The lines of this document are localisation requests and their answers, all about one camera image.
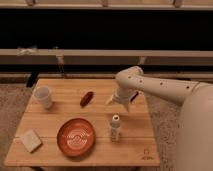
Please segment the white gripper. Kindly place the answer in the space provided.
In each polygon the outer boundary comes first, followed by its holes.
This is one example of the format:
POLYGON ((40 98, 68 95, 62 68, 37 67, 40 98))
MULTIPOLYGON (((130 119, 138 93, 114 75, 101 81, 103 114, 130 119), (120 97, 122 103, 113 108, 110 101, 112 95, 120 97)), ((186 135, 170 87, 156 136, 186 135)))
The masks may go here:
POLYGON ((118 87, 114 95, 110 96, 107 100, 106 105, 111 105, 114 103, 114 99, 121 104, 124 104, 124 108, 127 112, 130 110, 130 100, 136 94, 135 90, 118 87))

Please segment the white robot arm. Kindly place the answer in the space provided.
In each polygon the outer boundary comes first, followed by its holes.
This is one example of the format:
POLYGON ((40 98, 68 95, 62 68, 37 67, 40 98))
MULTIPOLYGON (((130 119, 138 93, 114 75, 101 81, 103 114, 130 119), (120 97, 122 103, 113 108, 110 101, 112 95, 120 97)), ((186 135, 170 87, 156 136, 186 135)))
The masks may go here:
POLYGON ((146 77, 133 66, 115 75, 117 89, 107 104, 129 110, 137 91, 181 106, 173 171, 213 171, 213 84, 146 77))

